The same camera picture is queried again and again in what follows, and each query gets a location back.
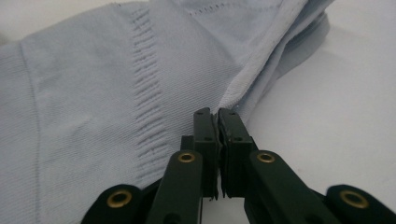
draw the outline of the metal grommet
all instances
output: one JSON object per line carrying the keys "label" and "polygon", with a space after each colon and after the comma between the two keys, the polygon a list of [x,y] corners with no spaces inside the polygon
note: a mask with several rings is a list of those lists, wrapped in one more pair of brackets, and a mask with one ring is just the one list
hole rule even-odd
{"label": "metal grommet", "polygon": [[266,152],[262,152],[259,155],[257,155],[257,159],[259,161],[267,162],[267,163],[271,163],[271,162],[275,161],[275,157],[269,153],[266,153]]}
{"label": "metal grommet", "polygon": [[107,198],[107,205],[112,208],[120,208],[132,200],[132,193],[126,189],[119,189]]}
{"label": "metal grommet", "polygon": [[177,158],[181,162],[192,162],[192,161],[195,161],[194,154],[192,154],[190,152],[181,153],[180,155],[178,155]]}
{"label": "metal grommet", "polygon": [[345,189],[340,192],[340,197],[344,201],[344,203],[349,204],[350,206],[356,208],[367,208],[369,206],[369,202],[363,196],[355,191],[351,191]]}

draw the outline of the white surface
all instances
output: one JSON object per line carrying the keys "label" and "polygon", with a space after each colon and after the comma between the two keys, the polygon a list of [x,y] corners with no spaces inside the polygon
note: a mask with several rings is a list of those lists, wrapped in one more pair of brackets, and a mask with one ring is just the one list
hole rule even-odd
{"label": "white surface", "polygon": [[[0,1],[0,44],[110,2]],[[327,40],[260,101],[250,134],[310,188],[356,186],[396,211],[396,2],[339,0],[327,12]],[[203,223],[248,223],[243,201],[205,201]]]}

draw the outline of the seam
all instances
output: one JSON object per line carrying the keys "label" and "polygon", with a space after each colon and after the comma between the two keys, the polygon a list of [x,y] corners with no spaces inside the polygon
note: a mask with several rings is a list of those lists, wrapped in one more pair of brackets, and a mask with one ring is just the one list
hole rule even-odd
{"label": "seam", "polygon": [[168,139],[163,121],[160,80],[158,79],[158,58],[155,49],[155,35],[152,31],[153,24],[149,19],[149,9],[143,8],[132,13],[131,41],[131,66],[134,71],[134,103],[136,121],[136,183],[146,184],[150,181],[148,176],[158,175],[154,168],[142,169],[148,163],[158,164],[158,169],[163,169],[161,163],[166,156]]}
{"label": "seam", "polygon": [[240,3],[224,2],[224,3],[210,4],[205,7],[199,7],[197,9],[189,10],[189,15],[199,16],[199,15],[214,13],[214,12],[217,12],[224,8],[231,8],[231,7],[242,7],[245,9],[261,12],[261,11],[265,11],[265,10],[268,10],[271,8],[279,7],[279,4],[269,6],[269,7],[250,7],[247,5],[240,4]]}
{"label": "seam", "polygon": [[38,114],[38,105],[37,105],[37,100],[35,97],[35,87],[33,85],[33,79],[31,76],[31,71],[29,69],[29,66],[26,62],[26,58],[25,58],[25,53],[23,50],[23,47],[21,45],[21,43],[19,44],[20,47],[20,51],[21,51],[21,57],[22,57],[22,61],[24,64],[24,67],[26,68],[26,73],[27,76],[29,78],[29,85],[30,85],[30,90],[32,93],[32,97],[33,97],[33,107],[34,107],[34,111],[35,111],[35,120],[36,120],[36,131],[37,131],[37,145],[36,145],[36,152],[35,152],[35,222],[36,223],[41,223],[40,220],[40,179],[39,179],[39,153],[40,153],[40,147],[41,147],[41,127],[40,127],[40,116]]}

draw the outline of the knit fabric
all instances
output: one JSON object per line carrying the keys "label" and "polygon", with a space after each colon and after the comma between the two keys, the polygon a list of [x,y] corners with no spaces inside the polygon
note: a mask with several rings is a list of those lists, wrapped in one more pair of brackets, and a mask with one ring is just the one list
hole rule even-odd
{"label": "knit fabric", "polygon": [[330,2],[112,4],[1,47],[0,223],[79,223],[105,189],[161,178],[195,110],[248,120]]}

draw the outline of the black plastic part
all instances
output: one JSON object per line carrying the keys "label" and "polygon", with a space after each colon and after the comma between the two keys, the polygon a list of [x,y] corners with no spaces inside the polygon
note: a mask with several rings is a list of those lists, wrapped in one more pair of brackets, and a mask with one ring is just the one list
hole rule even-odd
{"label": "black plastic part", "polygon": [[173,154],[146,223],[201,223],[202,174],[200,153],[182,150]]}
{"label": "black plastic part", "polygon": [[204,158],[204,197],[217,199],[219,196],[219,144],[215,122],[209,108],[200,109],[194,113],[193,139],[193,149],[201,153]]}
{"label": "black plastic part", "polygon": [[327,190],[326,204],[343,223],[396,223],[396,215],[369,193],[347,185]]}
{"label": "black plastic part", "polygon": [[230,198],[245,197],[248,174],[244,162],[250,152],[258,149],[237,113],[222,108],[218,116],[220,141],[224,145],[220,152],[221,189]]}
{"label": "black plastic part", "polygon": [[192,135],[181,136],[180,150],[194,150],[194,136]]}
{"label": "black plastic part", "polygon": [[143,198],[140,201],[139,211],[134,218],[134,223],[145,223],[161,181],[162,180],[159,179],[141,191]]}
{"label": "black plastic part", "polygon": [[[110,207],[107,203],[109,197],[117,192],[129,192],[132,196],[131,200],[122,207]],[[123,200],[124,195],[114,197],[114,200]],[[143,193],[140,189],[130,185],[117,185],[105,190],[92,205],[82,220],[82,224],[130,224],[138,223],[135,219],[139,215],[140,204]]]}
{"label": "black plastic part", "polygon": [[[248,216],[250,223],[260,223],[255,219],[269,218],[272,221],[269,223],[275,224],[340,223],[318,196],[274,152],[252,152],[247,169],[252,190],[259,196],[262,207],[265,207],[264,216]],[[251,202],[249,199],[252,198],[246,197],[247,205],[258,203],[254,197]]]}
{"label": "black plastic part", "polygon": [[244,208],[250,224],[274,223],[256,188],[249,187],[247,189]]}

